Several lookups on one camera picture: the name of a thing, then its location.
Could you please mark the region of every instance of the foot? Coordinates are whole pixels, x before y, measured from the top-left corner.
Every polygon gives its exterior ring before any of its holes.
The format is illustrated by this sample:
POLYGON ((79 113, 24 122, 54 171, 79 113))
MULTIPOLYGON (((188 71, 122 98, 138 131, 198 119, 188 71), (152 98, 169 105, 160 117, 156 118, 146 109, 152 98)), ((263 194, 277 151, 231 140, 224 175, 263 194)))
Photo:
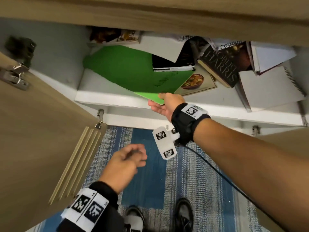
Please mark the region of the foot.
POLYGON ((145 219, 142 212, 136 206, 130 206, 125 214, 125 231, 142 231, 145 228, 145 219))
POLYGON ((174 214, 174 232, 193 231, 193 210, 189 200, 181 198, 177 201, 174 214))

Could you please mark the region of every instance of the wire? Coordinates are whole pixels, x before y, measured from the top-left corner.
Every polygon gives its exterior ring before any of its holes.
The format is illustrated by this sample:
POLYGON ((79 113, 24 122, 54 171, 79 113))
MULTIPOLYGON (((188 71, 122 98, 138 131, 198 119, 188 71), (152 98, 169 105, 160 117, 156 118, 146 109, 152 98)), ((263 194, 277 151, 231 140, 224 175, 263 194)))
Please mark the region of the wire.
POLYGON ((263 212, 266 216, 268 216, 274 223, 276 223, 281 229, 283 229, 285 232, 289 232, 283 225, 281 225, 276 219, 274 219, 271 215, 269 215, 267 212, 265 212, 257 203, 255 203, 252 199, 250 199, 245 193, 243 193, 234 183, 232 183, 226 176, 224 176, 221 172, 219 172, 214 166, 212 166, 211 163, 209 163, 203 156, 201 156, 199 153, 197 153, 195 150, 191 149, 190 147, 180 145, 184 148, 187 148, 188 150, 194 152, 197 154, 202 160, 204 160, 216 173, 218 173, 224 180, 226 180, 227 183, 229 183, 234 189, 236 189, 239 193, 241 193, 247 200, 249 200, 251 203, 253 203, 254 206, 256 206, 261 212, 263 212))

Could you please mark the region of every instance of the stack of books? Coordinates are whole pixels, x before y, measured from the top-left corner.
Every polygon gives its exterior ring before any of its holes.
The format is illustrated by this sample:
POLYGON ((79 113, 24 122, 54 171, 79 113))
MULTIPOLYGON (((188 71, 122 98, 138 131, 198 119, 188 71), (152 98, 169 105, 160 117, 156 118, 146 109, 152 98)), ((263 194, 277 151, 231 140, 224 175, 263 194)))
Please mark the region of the stack of books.
POLYGON ((235 88, 248 112, 305 99, 293 79, 293 47, 242 40, 92 27, 90 46, 104 46, 86 68, 143 97, 183 96, 235 88))

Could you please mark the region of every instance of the floor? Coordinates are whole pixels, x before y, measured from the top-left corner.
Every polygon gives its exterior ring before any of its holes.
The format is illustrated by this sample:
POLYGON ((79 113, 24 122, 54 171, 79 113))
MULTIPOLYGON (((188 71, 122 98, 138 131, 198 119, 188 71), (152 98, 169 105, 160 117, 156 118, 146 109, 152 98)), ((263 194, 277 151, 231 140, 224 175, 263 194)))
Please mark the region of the floor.
MULTIPOLYGON (((169 231, 177 199, 186 197, 194 209, 194 231, 236 232, 266 231, 257 222, 251 203, 220 178, 196 154, 178 148, 177 156, 163 160, 151 130, 110 126, 84 182, 97 180, 112 154, 129 143, 145 144, 147 164, 138 170, 132 182, 119 195, 119 212, 129 205, 141 208, 149 229, 169 231)), ((194 143, 189 146, 204 152, 194 143)), ((205 155, 213 165, 214 162, 205 155)), ((45 220, 35 232, 54 232, 60 213, 45 220)))

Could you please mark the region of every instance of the shoe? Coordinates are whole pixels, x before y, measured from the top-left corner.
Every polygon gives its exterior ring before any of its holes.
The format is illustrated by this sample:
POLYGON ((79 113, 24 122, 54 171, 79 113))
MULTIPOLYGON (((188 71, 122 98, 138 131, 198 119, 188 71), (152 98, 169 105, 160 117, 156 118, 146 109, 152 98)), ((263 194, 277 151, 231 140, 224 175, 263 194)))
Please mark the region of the shoe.
POLYGON ((193 210, 189 200, 181 198, 177 201, 173 227, 174 232, 193 231, 193 210))
POLYGON ((125 213, 126 216, 137 216, 137 217, 140 217, 143 221, 143 230, 145 228, 145 218, 142 214, 142 212, 139 210, 139 208, 137 206, 130 206, 127 208, 126 210, 126 213, 125 213))

